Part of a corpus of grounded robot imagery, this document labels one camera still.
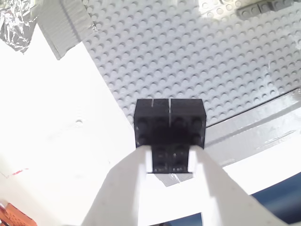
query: white support arm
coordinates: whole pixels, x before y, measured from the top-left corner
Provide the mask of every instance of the white support arm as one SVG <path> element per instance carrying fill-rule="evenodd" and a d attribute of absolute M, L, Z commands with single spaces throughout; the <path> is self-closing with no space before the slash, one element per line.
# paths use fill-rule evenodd
<path fill-rule="evenodd" d="M 195 177 L 205 202 L 204 226 L 287 225 L 249 196 L 202 148 L 192 146 L 190 151 L 197 156 Z"/>
<path fill-rule="evenodd" d="M 108 173 L 82 226 L 138 225 L 140 191 L 150 146 L 138 147 Z"/>
<path fill-rule="evenodd" d="M 138 225 L 150 151 L 150 146 L 141 146 L 110 170 L 82 226 Z M 287 226 L 249 196 L 199 146 L 190 148 L 189 164 L 201 194 L 201 200 L 195 202 L 204 206 L 204 226 Z"/>

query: orange object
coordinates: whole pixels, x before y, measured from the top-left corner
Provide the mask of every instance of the orange object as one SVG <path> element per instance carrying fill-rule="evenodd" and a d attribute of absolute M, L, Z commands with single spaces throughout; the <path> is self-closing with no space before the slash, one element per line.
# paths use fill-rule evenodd
<path fill-rule="evenodd" d="M 0 226 L 37 226 L 33 219 L 8 203 L 4 208 L 0 205 Z"/>

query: tape strip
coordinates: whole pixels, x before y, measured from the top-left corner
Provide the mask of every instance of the tape strip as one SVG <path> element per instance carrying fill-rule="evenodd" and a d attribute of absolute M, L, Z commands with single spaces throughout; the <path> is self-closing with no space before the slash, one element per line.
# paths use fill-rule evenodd
<path fill-rule="evenodd" d="M 58 60 L 96 30 L 81 0 L 44 0 L 38 24 Z"/>

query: aluminum foil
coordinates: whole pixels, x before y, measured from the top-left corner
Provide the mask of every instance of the aluminum foil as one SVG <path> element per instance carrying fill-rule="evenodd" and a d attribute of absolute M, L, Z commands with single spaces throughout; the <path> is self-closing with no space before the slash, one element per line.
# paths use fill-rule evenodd
<path fill-rule="evenodd" d="M 0 0 L 0 39 L 24 53 L 31 42 L 42 0 Z"/>

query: lego baseplate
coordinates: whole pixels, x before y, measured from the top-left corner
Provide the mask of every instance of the lego baseplate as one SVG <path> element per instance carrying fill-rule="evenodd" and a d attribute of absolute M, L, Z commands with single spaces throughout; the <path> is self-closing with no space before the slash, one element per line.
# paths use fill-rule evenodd
<path fill-rule="evenodd" d="M 84 43 L 131 123 L 138 98 L 201 98 L 212 125 L 300 85 L 301 3 L 242 19 L 257 2 L 83 0 Z"/>

